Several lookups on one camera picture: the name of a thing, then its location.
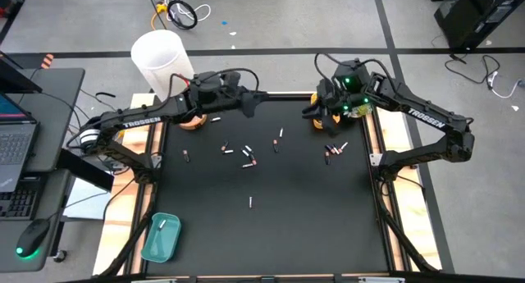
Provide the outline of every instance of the white plastic cup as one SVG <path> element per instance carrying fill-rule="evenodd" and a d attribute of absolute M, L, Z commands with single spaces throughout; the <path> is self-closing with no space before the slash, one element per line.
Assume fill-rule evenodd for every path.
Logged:
<path fill-rule="evenodd" d="M 131 48 L 131 60 L 161 101 L 186 88 L 182 79 L 173 77 L 171 93 L 168 94 L 171 74 L 191 79 L 195 73 L 182 40 L 170 30 L 154 30 L 142 35 Z"/>

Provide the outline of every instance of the teal container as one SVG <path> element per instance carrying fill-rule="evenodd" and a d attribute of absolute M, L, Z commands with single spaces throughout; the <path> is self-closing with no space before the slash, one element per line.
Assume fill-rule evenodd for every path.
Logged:
<path fill-rule="evenodd" d="M 140 256 L 150 262 L 167 262 L 175 253 L 175 247 L 179 239 L 179 217 L 159 212 L 155 213 L 152 219 L 152 227 L 149 230 L 146 245 L 140 252 Z"/>

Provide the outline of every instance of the black robotic arm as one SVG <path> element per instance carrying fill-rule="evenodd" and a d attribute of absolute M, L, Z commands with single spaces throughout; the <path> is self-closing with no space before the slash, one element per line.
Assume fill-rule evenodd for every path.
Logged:
<path fill-rule="evenodd" d="M 391 112 L 404 112 L 445 133 L 434 144 L 401 153 L 386 151 L 371 155 L 371 164 L 377 167 L 378 175 L 383 180 L 395 180 L 399 170 L 406 166 L 439 159 L 449 162 L 470 160 L 474 145 L 474 135 L 469 128 L 472 118 L 448 112 L 414 95 L 406 84 L 377 73 L 372 73 L 363 93 L 378 107 Z"/>
<path fill-rule="evenodd" d="M 239 86 L 240 73 L 248 69 L 229 69 L 220 72 L 205 72 L 187 79 L 173 74 L 172 79 L 183 79 L 188 88 L 181 94 L 166 99 L 158 106 L 117 112 L 105 112 L 91 118 L 80 133 L 80 146 L 85 155 L 105 155 L 128 166 L 135 174 L 135 181 L 152 183 L 154 164 L 150 155 L 137 154 L 113 139 L 120 130 L 146 126 L 157 122 L 186 123 L 194 116 L 240 109 L 247 117 L 254 115 L 255 107 L 266 99 L 267 94 Z"/>
<path fill-rule="evenodd" d="M 472 118 L 456 115 L 414 95 L 406 84 L 390 77 L 377 60 L 339 62 L 329 58 L 338 63 L 336 72 L 331 79 L 320 73 L 323 79 L 317 86 L 317 101 L 303 110 L 304 118 L 321 121 L 323 129 L 334 135 L 336 123 L 332 116 L 346 117 L 353 114 L 353 108 L 371 103 L 387 111 L 404 112 L 445 133 L 434 144 L 401 153 L 386 151 L 370 155 L 371 164 L 381 180 L 395 180 L 399 170 L 406 166 L 438 159 L 449 162 L 470 159 L 474 145 L 474 135 L 469 128 Z M 369 62 L 379 63 L 386 75 L 368 74 L 365 64 Z"/>

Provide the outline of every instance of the black table surface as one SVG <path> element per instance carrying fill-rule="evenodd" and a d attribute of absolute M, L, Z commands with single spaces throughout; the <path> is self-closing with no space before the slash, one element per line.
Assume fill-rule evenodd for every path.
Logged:
<path fill-rule="evenodd" d="M 362 122 L 337 137 L 301 119 L 308 102 L 265 102 L 254 118 L 210 116 L 200 130 L 167 130 L 157 211 L 178 216 L 174 257 L 150 276 L 282 275 L 387 269 Z M 221 121 L 211 123 L 211 117 Z M 284 128 L 283 138 L 279 130 Z M 279 153 L 272 141 L 279 140 Z M 225 140 L 235 152 L 222 155 Z M 349 142 L 324 159 L 325 144 Z M 258 165 L 241 169 L 248 145 Z M 182 150 L 191 159 L 186 163 Z M 249 208 L 249 197 L 253 208 Z"/>
<path fill-rule="evenodd" d="M 47 182 L 39 201 L 36 218 L 48 218 L 66 205 L 65 194 L 71 181 L 71 173 L 65 169 L 48 174 Z M 0 272 L 36 272 L 43 268 L 51 251 L 61 213 L 52 217 L 49 231 L 40 244 L 38 254 L 31 259 L 19 258 L 16 254 L 16 244 L 22 232 L 32 221 L 0 221 Z"/>
<path fill-rule="evenodd" d="M 63 99 L 75 106 L 84 79 L 84 69 L 22 70 L 27 77 L 40 86 L 44 93 Z M 22 94 L 9 94 L 19 102 Z M 24 172 L 53 171 L 62 150 L 62 142 L 69 125 L 72 110 L 63 102 L 43 94 L 24 94 L 20 106 L 40 122 L 39 132 L 33 146 L 34 156 L 27 160 Z"/>

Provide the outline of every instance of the gray floor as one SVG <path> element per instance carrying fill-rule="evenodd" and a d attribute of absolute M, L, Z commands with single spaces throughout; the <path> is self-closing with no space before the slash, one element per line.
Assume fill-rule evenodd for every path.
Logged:
<path fill-rule="evenodd" d="M 385 38 L 373 0 L 187 0 L 208 3 L 209 19 L 195 30 L 176 32 L 188 49 L 236 48 L 384 48 Z M 430 0 L 383 0 L 397 48 L 431 48 L 441 34 L 433 19 L 439 4 Z M 153 9 L 149 0 L 27 0 L 0 49 L 6 52 L 129 51 L 133 42 L 149 32 Z M 487 47 L 525 46 L 525 5 L 522 5 L 487 40 Z M 440 37 L 434 41 L 445 48 Z M 353 58 L 354 55 L 336 55 Z M 365 56 L 382 60 L 388 56 Z M 507 94 L 519 78 L 525 78 L 525 54 L 495 55 L 501 62 L 496 89 Z M 454 68 L 482 77 L 479 56 Z M 271 91 L 314 90 L 320 79 L 312 55 L 191 57 L 196 71 L 244 66 L 256 71 L 261 89 Z M 458 273 L 525 277 L 525 195 L 520 179 L 525 156 L 523 112 L 525 89 L 511 99 L 500 99 L 484 85 L 472 84 L 443 67 L 447 56 L 399 56 L 404 77 L 415 94 L 465 116 L 473 116 L 476 146 L 472 160 L 430 165 L 437 201 L 455 270 Z M 324 58 L 320 65 L 331 73 L 335 66 Z M 83 67 L 83 90 L 108 91 L 105 99 L 126 107 L 134 92 L 148 85 L 129 58 L 56 59 L 53 67 Z M 379 69 L 371 66 L 372 71 Z M 243 84 L 253 79 L 243 75 Z M 94 116 L 107 109 L 80 95 L 78 105 Z M 515 112 L 512 106 L 520 109 Z M 422 141 L 441 136 L 419 125 Z M 67 264 L 48 263 L 39 273 L 2 274 L 2 282 L 64 281 L 91 275 L 100 225 L 76 223 L 64 231 L 65 248 L 72 254 Z"/>

